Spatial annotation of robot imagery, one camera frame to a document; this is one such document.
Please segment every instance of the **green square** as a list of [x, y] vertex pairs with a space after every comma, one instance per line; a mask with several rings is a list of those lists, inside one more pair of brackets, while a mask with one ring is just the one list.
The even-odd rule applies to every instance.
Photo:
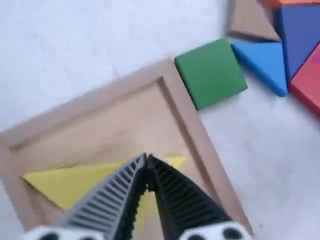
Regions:
[[247, 89], [226, 38], [179, 55], [174, 63], [197, 110]]

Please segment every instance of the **colorful blocks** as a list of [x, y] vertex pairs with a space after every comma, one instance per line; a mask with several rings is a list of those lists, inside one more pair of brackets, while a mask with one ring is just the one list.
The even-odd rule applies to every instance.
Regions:
[[226, 38], [179, 55], [174, 62], [197, 110], [247, 89]]
[[294, 76], [289, 90], [320, 117], [320, 44]]

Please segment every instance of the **orange piece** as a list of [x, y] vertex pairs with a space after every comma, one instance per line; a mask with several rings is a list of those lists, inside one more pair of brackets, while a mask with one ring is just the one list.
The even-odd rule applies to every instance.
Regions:
[[282, 5], [302, 5], [320, 4], [320, 0], [263, 0], [272, 10], [280, 8]]

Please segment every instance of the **red piece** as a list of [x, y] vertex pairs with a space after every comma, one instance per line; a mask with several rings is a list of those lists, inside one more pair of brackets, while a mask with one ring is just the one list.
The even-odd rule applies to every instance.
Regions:
[[320, 43], [293, 77], [289, 90], [320, 117]]

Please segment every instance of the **wooden frame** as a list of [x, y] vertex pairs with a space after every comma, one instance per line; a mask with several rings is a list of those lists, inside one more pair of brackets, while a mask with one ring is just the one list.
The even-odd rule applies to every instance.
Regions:
[[252, 233], [223, 165], [170, 59], [145, 67], [0, 134], [0, 177], [25, 230], [46, 224], [46, 221], [31, 200], [34, 190], [21, 178], [25, 170], [15, 161], [14, 150], [57, 126], [98, 110], [153, 83], [159, 84], [165, 95], [211, 197], [218, 201], [235, 221], [242, 223]]

